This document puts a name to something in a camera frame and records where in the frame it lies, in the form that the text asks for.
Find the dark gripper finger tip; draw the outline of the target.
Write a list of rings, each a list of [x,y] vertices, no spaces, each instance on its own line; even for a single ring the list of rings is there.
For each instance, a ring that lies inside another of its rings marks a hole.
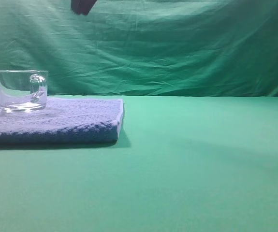
[[[71,0],[71,10],[76,15],[88,15],[97,0]]]

